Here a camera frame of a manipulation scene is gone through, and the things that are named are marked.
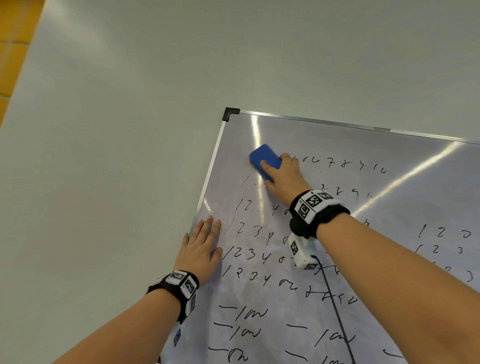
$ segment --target forearm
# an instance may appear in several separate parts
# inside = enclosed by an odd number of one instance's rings
[[[409,363],[478,359],[480,294],[347,214],[317,237]]]
[[[166,290],[155,290],[83,339],[54,364],[153,364],[179,314],[180,302]]]

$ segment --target black and white wristband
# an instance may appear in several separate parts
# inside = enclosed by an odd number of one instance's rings
[[[147,293],[164,289],[173,294],[180,301],[181,309],[177,321],[182,324],[195,308],[196,292],[199,287],[198,278],[193,273],[174,270],[153,282],[148,287]]]
[[[340,201],[324,190],[309,190],[302,192],[290,205],[290,229],[292,233],[304,237],[316,237],[319,224],[332,221],[337,215],[350,211]]]

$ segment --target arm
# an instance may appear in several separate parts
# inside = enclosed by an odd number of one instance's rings
[[[222,248],[212,247],[220,232],[217,220],[200,220],[189,237],[185,234],[173,270],[185,270],[206,283],[222,257]],[[150,292],[127,311],[87,336],[54,361],[54,364],[156,363],[180,314],[180,302],[168,291]]]
[[[262,167],[286,206],[311,189],[286,153],[279,170]],[[478,362],[480,294],[348,214],[320,224],[317,238],[410,364]]]

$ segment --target wire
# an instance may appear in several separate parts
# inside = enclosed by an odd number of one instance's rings
[[[318,262],[318,265],[320,266],[320,270],[322,271],[322,275],[324,277],[325,284],[327,285],[328,293],[330,294],[330,299],[332,300],[333,308],[335,309],[336,318],[338,320],[338,323],[340,324],[340,328],[342,329],[343,340],[345,340],[345,344],[347,344],[347,349],[348,349],[348,352],[350,354],[350,358],[352,359],[352,364],[355,364],[355,359],[353,358],[353,353],[352,353],[352,349],[350,348],[350,343],[348,342],[348,339],[347,339],[347,334],[345,333],[345,329],[343,328],[342,320],[340,319],[340,315],[338,314],[338,310],[336,309],[336,305],[335,305],[335,301],[333,299],[332,291],[330,290],[330,286],[328,284],[327,277],[325,276],[324,266],[322,265],[322,263],[320,263],[320,260],[318,259],[318,257],[316,255],[311,255],[311,257],[315,258],[316,261]]]

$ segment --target orange tiled wall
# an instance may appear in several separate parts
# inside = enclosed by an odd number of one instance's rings
[[[0,0],[0,126],[45,0]]]

